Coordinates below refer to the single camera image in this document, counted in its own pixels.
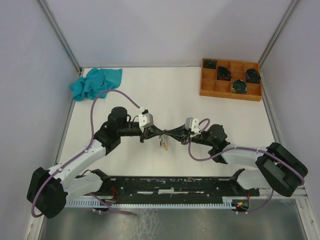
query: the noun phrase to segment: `gray floor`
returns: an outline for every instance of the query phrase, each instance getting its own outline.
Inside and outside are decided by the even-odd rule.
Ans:
[[[251,200],[254,209],[262,200]],[[295,200],[273,200],[260,212],[215,209],[126,209],[138,214],[98,215],[65,208],[47,219],[42,240],[306,240]]]

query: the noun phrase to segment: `black joint housing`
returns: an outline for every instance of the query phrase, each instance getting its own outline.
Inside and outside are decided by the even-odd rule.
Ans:
[[[295,156],[293,156],[281,144],[273,142],[267,147],[267,152],[275,155],[303,178],[308,174],[308,169]],[[275,164],[275,160],[264,154],[258,157],[255,164],[269,183],[269,185],[279,194],[285,197],[291,197],[297,187],[300,185],[300,178],[290,169],[281,163]]]
[[[49,171],[39,167],[32,174],[30,186],[26,199],[32,203],[41,185],[50,177]],[[39,209],[48,219],[58,215],[66,205],[67,192],[60,183],[61,179],[54,177],[45,185],[41,191],[35,207]]]
[[[228,137],[222,125],[213,124],[207,132],[207,141],[219,146]]]
[[[109,154],[121,143],[121,139],[117,133],[104,126],[94,134],[94,139],[98,140],[105,148],[105,155]]]
[[[223,143],[221,143],[218,147],[213,147],[211,150],[209,150],[208,154],[210,155],[210,157],[212,157],[213,155],[220,153],[229,144],[230,144],[230,142],[223,141]],[[216,156],[212,160],[218,164],[227,164],[226,160],[224,159],[224,157],[222,155]]]
[[[122,106],[117,106],[112,109],[108,115],[107,127],[114,131],[124,128],[127,125],[128,112]]]

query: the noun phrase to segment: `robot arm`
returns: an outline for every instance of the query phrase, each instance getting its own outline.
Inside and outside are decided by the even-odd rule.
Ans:
[[[208,131],[199,129],[199,120],[187,118],[184,125],[171,130],[161,130],[153,123],[153,116],[148,110],[138,115],[138,122],[128,121],[127,110],[115,107],[101,128],[94,134],[90,148],[85,145],[66,162],[84,151],[75,161],[65,168],[63,163],[44,170],[38,168],[34,171],[30,182],[27,199],[32,203],[42,184],[55,173],[52,179],[41,191],[35,206],[47,217],[53,218],[62,211],[65,204],[88,193],[98,192],[109,188],[110,177],[97,169],[86,176],[77,177],[95,161],[108,155],[121,142],[121,137],[138,136],[140,142],[150,138],[168,135],[181,142],[182,145],[197,143],[212,147],[208,152],[210,156],[220,154],[213,160],[222,164],[242,164],[257,168],[255,170],[240,169],[233,176],[243,189],[273,188],[279,194],[290,197],[300,184],[300,179],[292,171],[261,152],[252,152],[241,149],[226,141],[227,135],[223,126],[214,124]],[[307,168],[290,152],[278,143],[269,147],[258,148],[278,157],[295,169],[303,178],[307,175]]]

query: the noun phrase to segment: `black cable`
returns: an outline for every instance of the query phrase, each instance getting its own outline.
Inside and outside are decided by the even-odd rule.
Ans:
[[[247,83],[259,84],[261,76],[255,68],[250,68],[245,72],[245,80]]]
[[[129,114],[126,115],[127,117],[129,117],[128,123],[131,122],[131,116]]]
[[[232,78],[231,72],[228,70],[228,68],[224,66],[218,66],[217,70],[217,80],[226,80],[230,81]]]
[[[150,127],[150,132],[152,132],[152,133],[160,133],[160,134],[164,133],[163,130],[161,130],[160,128],[156,127],[155,125],[152,125]]]
[[[231,83],[231,91],[236,94],[246,94],[248,87],[243,80],[237,79]]]
[[[85,170],[80,177],[82,178],[85,175],[86,172],[92,173],[92,171],[90,169],[88,169],[88,170]]]
[[[138,115],[137,115],[137,116],[134,116],[134,118],[133,118],[133,120],[132,120],[132,123],[134,122],[134,120],[136,119],[136,117],[138,117]]]

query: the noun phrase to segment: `white wall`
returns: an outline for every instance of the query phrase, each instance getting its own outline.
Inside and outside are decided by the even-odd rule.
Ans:
[[[305,187],[320,223],[320,1],[301,1],[262,69],[287,148],[308,168]]]
[[[76,71],[35,0],[0,7],[0,239],[23,239],[32,173],[53,163]]]
[[[82,67],[257,62],[291,0],[47,0]]]

